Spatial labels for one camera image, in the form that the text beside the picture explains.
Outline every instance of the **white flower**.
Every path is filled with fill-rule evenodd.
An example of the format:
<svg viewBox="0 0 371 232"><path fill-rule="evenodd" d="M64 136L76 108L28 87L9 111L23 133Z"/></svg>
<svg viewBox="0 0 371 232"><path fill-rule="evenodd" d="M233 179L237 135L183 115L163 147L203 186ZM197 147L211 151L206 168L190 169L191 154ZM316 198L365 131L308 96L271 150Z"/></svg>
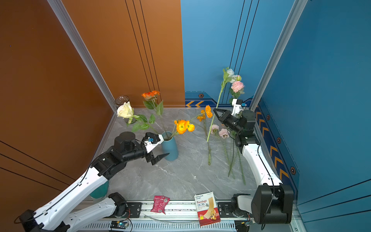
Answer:
<svg viewBox="0 0 371 232"><path fill-rule="evenodd" d="M130 102L125 102L117 109L117 116L123 118L131 118L134 115L134 109L131 107Z"/></svg>
<svg viewBox="0 0 371 232"><path fill-rule="evenodd" d="M237 80L237 76L238 75L232 75L232 76L230 76L230 78L232 78L232 80L230 81L230 83L233 84Z"/></svg>
<svg viewBox="0 0 371 232"><path fill-rule="evenodd" d="M234 75L233 69L231 69L231 68L227 70L227 73L229 74L228 77L231 77L231 76Z"/></svg>
<svg viewBox="0 0 371 232"><path fill-rule="evenodd" d="M236 81L242 80L242 77L240 75L232 75L232 76L230 76L230 78L232 78L232 80L230 81L230 83L232 83L232 84Z"/></svg>

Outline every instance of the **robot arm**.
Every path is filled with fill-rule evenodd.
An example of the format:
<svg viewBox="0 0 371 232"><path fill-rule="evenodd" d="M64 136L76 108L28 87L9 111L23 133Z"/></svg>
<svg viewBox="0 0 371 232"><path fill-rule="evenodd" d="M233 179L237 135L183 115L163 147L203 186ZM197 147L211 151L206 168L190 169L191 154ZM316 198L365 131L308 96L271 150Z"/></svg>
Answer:
<svg viewBox="0 0 371 232"><path fill-rule="evenodd" d="M216 117L236 132L235 144L249 162L257 184L253 197L237 194L233 196L233 213L236 216L251 213L258 224L290 223L293 190L290 186L283 185L269 166L254 134L255 113L243 110L242 104L241 100L234 99L233 112L214 109Z"/></svg>
<svg viewBox="0 0 371 232"><path fill-rule="evenodd" d="M122 216L127 209L126 200L113 193L103 201L86 209L70 213L83 199L116 173L127 162L145 158L152 165L168 155L154 157L152 150L164 141L162 135L146 133L140 143L132 132L123 132L114 145L98 156L86 172L53 200L36 211L27 210L20 217L26 232L75 232L87 224L110 215Z"/></svg>

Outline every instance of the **teal object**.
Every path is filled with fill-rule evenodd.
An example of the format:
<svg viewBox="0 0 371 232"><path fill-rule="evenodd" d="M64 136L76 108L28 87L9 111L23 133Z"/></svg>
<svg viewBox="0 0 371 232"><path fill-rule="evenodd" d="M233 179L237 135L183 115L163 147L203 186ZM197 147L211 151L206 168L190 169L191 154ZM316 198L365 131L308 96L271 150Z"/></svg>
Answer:
<svg viewBox="0 0 371 232"><path fill-rule="evenodd" d="M92 198L98 199L98 198L106 196L107 191L108 191L108 181L102 184L101 186L99 186L92 193L90 193L90 196Z"/></svg>
<svg viewBox="0 0 371 232"><path fill-rule="evenodd" d="M162 134L165 141L162 142L162 151L163 153L170 153L169 155L165 156L165 159L167 161L173 161L178 158L179 152L178 152L178 146L175 142L175 138L172 137L170 140L166 141L166 138L170 138L172 135L171 132L165 132Z"/></svg>

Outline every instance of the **black line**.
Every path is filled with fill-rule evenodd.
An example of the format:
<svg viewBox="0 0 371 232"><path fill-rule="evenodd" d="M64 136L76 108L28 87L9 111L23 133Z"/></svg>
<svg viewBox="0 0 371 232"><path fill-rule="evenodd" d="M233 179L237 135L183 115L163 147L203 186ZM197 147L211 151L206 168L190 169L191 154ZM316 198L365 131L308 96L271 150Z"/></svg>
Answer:
<svg viewBox="0 0 371 232"><path fill-rule="evenodd" d="M21 175L21 174L15 173L15 172L10 171L10 170L8 170L8 169L2 168L2 167L0 167L0 169L3 169L3 170L8 171L8 172L11 172L11 173L13 173L13 174L15 174L15 175L18 175L18 176L24 177L24 178L26 178L26 179L33 180L33 179L31 179L31 178L25 177L25 176L23 176L23 175ZM44 184L44 183L38 182L37 180L33 180L33 181L35 181L35 182L37 182L37 183L39 183L39 184L43 184L43 185L45 185L45 186L51 187L52 189L55 189L55 190L58 190L58 191L61 191L61 192L62 192L62 190L59 190L59 189L56 189L56 188L54 188L54 187L52 187L52 186L50 186L50 185L47 185L47 184Z"/></svg>
<svg viewBox="0 0 371 232"><path fill-rule="evenodd" d="M140 2L140 8L142 9L142 15L143 15L143 21L144 21L145 32L147 33L148 45L150 46L150 52L151 52L151 57L152 57L153 69L155 70L155 77L156 77L157 87L158 87L158 91L161 92L161 91L160 91L160 85L158 84L158 80L157 80L157 73L156 73L155 62L154 62L154 60L153 60L153 55L152 55L152 49L151 49L151 44L150 44L150 38L148 37L147 26L146 26L146 24L145 24L144 13L143 13L143 8L142 8L142 1L139 0L139 2Z"/></svg>
<svg viewBox="0 0 371 232"><path fill-rule="evenodd" d="M255 9L255 14L254 14L254 17L253 17L253 22L251 23L249 36L247 37L246 46L245 46L245 51L246 51L247 43L249 42L250 33L251 33L251 28L253 28L253 24L254 24L254 19L255 19L255 15L256 15L257 7L259 6L259 1L260 1L260 0L258 0L258 2L257 2L256 9ZM243 61L243 57L245 56L245 51L243 52L243 55L242 55L242 60L241 60L240 68L238 69L238 75L240 74L241 65L242 65L242 61Z"/></svg>
<svg viewBox="0 0 371 232"><path fill-rule="evenodd" d="M238 54L237 54L237 59L236 59L236 63L234 64L234 70L236 71L236 66L237 66L237 61L238 61L238 56L240 55L240 50L241 50L241 45L242 45L242 41L243 41L243 36L245 35L245 30L246 30L246 25L247 25L247 20L249 19L249 15L250 15L250 10L251 10L251 4L253 3L253 0L251 0L250 2L250 7L249 7L249 12L247 13L247 18L246 18L246 22L245 22L245 28L243 29L243 33L242 33L242 39L241 39L241 43L240 43L240 48L238 49ZM227 100L229 98L229 91L227 93L227 99L226 99L226 104L228 103Z"/></svg>
<svg viewBox="0 0 371 232"><path fill-rule="evenodd" d="M240 21L238 22L237 33L236 33L236 39L234 40L234 46L233 46L233 51L232 51L231 62L229 63L229 68L231 67L231 64L232 64L233 53L234 53L234 47L236 46L237 35L238 35L238 29L240 28L240 23L241 23L241 18L242 18L242 12L243 12L243 6L244 6L244 5L245 5L245 0L243 0L243 4L242 4L242 10L241 10Z"/></svg>
<svg viewBox="0 0 371 232"><path fill-rule="evenodd" d="M57 169L55 169L55 168L52 168L51 166L49 166L49 165L47 165L47 164L45 164L45 163L41 162L40 160L37 160L37 159L33 158L32 156L29 156L29 155L27 155L26 153L24 153L24 152L22 152L22 151L18 150L17 148L15 148L15 147L12 147L11 145L9 145L9 144L7 144L7 143L4 143L4 142L3 142L3 141L1 141L1 140L0 140L0 142L2 142L3 144L5 144L5 145L6 145L6 146L8 146L8 147L11 147L11 148L13 148L13 149L14 149L14 150L16 150L16 151L19 151L19 152L21 152L22 154L24 154L24 155L26 155L26 156L30 157L31 159L34 159L34 160L36 160L37 162L39 162L39 163L42 163L43 165L45 165L45 166L47 166L47 167L49 167L49 168L51 168L51 169L53 169L53 170L55 170L55 171L59 172L60 174L63 174L63 175L65 175L66 177L69 177L69 178L71 178L72 180L75 180L74 178L72 178L72 177L70 177L70 176L68 176L68 175L64 174L63 172L60 172L60 171L58 171L58 170L57 170Z"/></svg>
<svg viewBox="0 0 371 232"><path fill-rule="evenodd" d="M133 22L131 21L130 12L129 12L129 7L128 7L128 3L126 2L126 0L125 0L125 4L126 4L126 9L128 9L129 19L130 19L130 22L131 22L131 27L133 28L135 41L137 42L138 51L139 51L139 55L140 55L140 60L142 61L142 65L143 65L143 70L144 70L145 78L147 79L148 88L149 88L149 90L151 91L150 83L148 82L147 73L146 73L145 68L144 68L144 63L143 63L142 55L140 54L140 49L139 49L139 44L138 44L137 36L135 35Z"/></svg>
<svg viewBox="0 0 371 232"><path fill-rule="evenodd" d="M19 164L22 164L22 165L24 165L24 166L26 166L26 167L28 167L28 168L30 168L30 169L32 169L32 170L35 170L35 171L37 171L37 172L39 172L39 173L41 173L41 174L44 174L44 175L46 175L46 176L49 176L48 174L45 174L45 173L43 173L43 172L41 172L41 171L39 171L39 170L36 170L36 169L34 169L34 168L30 167L30 166L25 165L25 164L23 164L23 163L21 163L21 162L19 162L19 161L17 161L17 160L14 160L14 159L12 159L12 158L10 158L10 157L7 157L6 155L3 155L3 154L1 154L1 153L0 153L0 155L2 155L2 156L6 157L6 158L8 158L8 159L10 159L10 160L12 160L12 161L14 161L14 162L17 162L17 163L19 163ZM65 183L65 182L63 182L63 181L61 181L61 180L58 180L58 179L56 179L56 178L54 178L54 177L52 177L52 176L49 176L49 177L50 177L50 178L53 178L53 179L55 179L55 180L57 180L57 181L59 181L59 182L62 182L63 184L66 184L66 185L69 186L69 184L67 184L67 183Z"/></svg>
<svg viewBox="0 0 371 232"><path fill-rule="evenodd" d="M231 57L231 62L229 63L229 68L231 68L231 65L232 65L232 59L233 59L233 53L234 53L234 48L236 46L236 41L237 41L237 35L238 35L238 30L240 28L240 23L241 23L241 18L242 18L242 12L243 12L243 6L245 5L245 0L243 0L243 4L242 4L242 10L241 10L241 16L240 16L240 21L238 22L238 27L237 27L237 33L236 33L236 38L234 40L234 46L233 46L233 51L232 51L232 57ZM224 92L223 92L223 98L221 100L221 102L223 103L224 102L224 95L226 94L226 88L227 88L227 84L224 86Z"/></svg>
<svg viewBox="0 0 371 232"><path fill-rule="evenodd" d="M236 71L236 66L237 66L237 61L238 61L238 56L240 55L240 50L241 50L241 45L242 45L242 41L243 41L243 36L245 35L245 30L246 30L246 25L247 25L247 20L249 19L249 15L250 15L250 9L251 9L251 4L253 3L253 1L251 0L251 3L250 3L250 8L249 8L249 12L247 13L247 18L246 18L246 22L245 22L245 28L243 29L243 33L242 33L242 39L241 39L241 43L240 43L240 49L238 49L238 54L237 54L237 59L236 59L236 63L234 65L234 70Z"/></svg>
<svg viewBox="0 0 371 232"><path fill-rule="evenodd" d="M241 70L241 65L242 65L243 57L245 56L245 51L246 51L247 43L249 42L250 33L251 33L251 28L253 27L253 24L254 24L254 19L255 19L255 15L256 15L257 7L259 6L259 1L260 1L260 0L258 0L257 5L256 5L255 14L254 14L254 17L253 17L253 21L252 21L252 23L251 23L249 36L247 37L245 50L243 51L242 60L241 60L240 68L238 69L238 73L237 73L237 75L240 75L240 70Z"/></svg>
<svg viewBox="0 0 371 232"><path fill-rule="evenodd" d="M371 209L364 210L364 211L359 211L359 212L354 212L354 213L342 214L342 215L338 215L338 216L332 216L332 217L328 217L328 218L321 218L321 219L311 220L311 221L307 221L307 222L314 222L314 221L319 221L319 220L324 220L324 219L329 219L329 218L337 218L337 217L341 217L341 216L347 216L347 215L352 215L352 214L356 214L356 213L364 213L364 212L369 212L369 211L371 211Z"/></svg>
<svg viewBox="0 0 371 232"><path fill-rule="evenodd" d="M347 203L347 202L352 202L354 200L359 200L359 199L370 197L370 196L371 195L367 195L367 196L359 197L359 198L356 198L356 199L353 199L353 200L347 200L347 201L344 201L344 202L340 202L340 203L336 203L336 204L333 204L333 205L325 206L325 207L322 207L322 208L319 208L319 209L314 209L314 210L311 210L311 211L308 211L308 212L304 212L304 213L309 213L309 212L313 212L313 211L316 211L316 210L328 208L328 207L331 207L331 206L340 205L340 204Z"/></svg>
<svg viewBox="0 0 371 232"><path fill-rule="evenodd" d="M139 27L140 36L141 36L141 38L142 38L142 43L143 43L143 48L144 48L145 58L147 59L148 69L150 70L150 75L151 75L152 85L153 85L153 88L155 88L155 84L154 84L154 82L153 82L153 78L152 78L152 72L151 72L150 62L148 61L147 51L145 50L145 45L144 45L144 40L143 40L142 30L140 29L140 24L139 24L138 14L137 14L137 10L136 10L136 8L135 8L134 0L133 0L133 5L134 5L135 16L137 17L137 22L138 22L138 27Z"/></svg>
<svg viewBox="0 0 371 232"><path fill-rule="evenodd" d="M309 201L306 201L306 202L300 203L300 204L298 204L298 205L302 205L302 204L305 204L305 203L311 202L311 201L313 201L313 200L317 200L317 199L319 199L319 198L321 198L321 197L325 197L325 196L331 195L331 194L333 194L333 193L337 193L337 192L339 192L339 191L342 191L342 190L344 190L344 189L348 189L348 188L354 187L354 186L356 186L356 185L363 184L363 183L365 183L365 182L367 182L367 181L370 181L370 180L371 180L371 179L368 179L368 180L365 180L365 181L359 182L359 183L357 183L357 184L354 184L354 185L348 186L348 187L346 187L346 188L343 188L343 189L337 190L337 191L332 192L332 193L328 193L328 194L326 194L326 195L323 195L323 196L317 197L317 198L315 198L315 199L312 199L312 200L309 200Z"/></svg>

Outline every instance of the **yellow chevron stripe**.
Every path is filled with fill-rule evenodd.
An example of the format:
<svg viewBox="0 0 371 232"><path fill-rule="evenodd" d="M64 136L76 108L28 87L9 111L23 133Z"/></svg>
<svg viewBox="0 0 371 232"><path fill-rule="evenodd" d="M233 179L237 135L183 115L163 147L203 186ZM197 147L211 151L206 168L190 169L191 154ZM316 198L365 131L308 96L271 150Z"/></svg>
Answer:
<svg viewBox="0 0 371 232"><path fill-rule="evenodd" d="M276 157L275 157L275 167L276 167L276 168L277 168L277 161L283 164L282 160L279 159L279 158L277 158L277 156L276 156Z"/></svg>
<svg viewBox="0 0 371 232"><path fill-rule="evenodd" d="M192 106L190 106L190 104L194 103L194 101L190 101L186 106L188 106L189 108L191 108Z"/></svg>
<svg viewBox="0 0 371 232"><path fill-rule="evenodd" d="M265 122L263 119L259 119L259 128L261 128L262 122Z"/></svg>
<svg viewBox="0 0 371 232"><path fill-rule="evenodd" d="M200 104L203 103L204 101L200 101L199 103L196 104L197 107L201 107Z"/></svg>
<svg viewBox="0 0 371 232"><path fill-rule="evenodd" d="M282 169L279 170L279 179L282 180L282 174L284 174L285 176L287 176L287 178L289 178L289 175L283 171Z"/></svg>
<svg viewBox="0 0 371 232"><path fill-rule="evenodd" d="M263 137L264 137L264 131L269 131L268 128L263 127Z"/></svg>
<svg viewBox="0 0 371 232"><path fill-rule="evenodd" d="M272 150L278 152L277 148L271 146L271 147L270 147L270 156L271 156L271 157L272 157Z"/></svg>

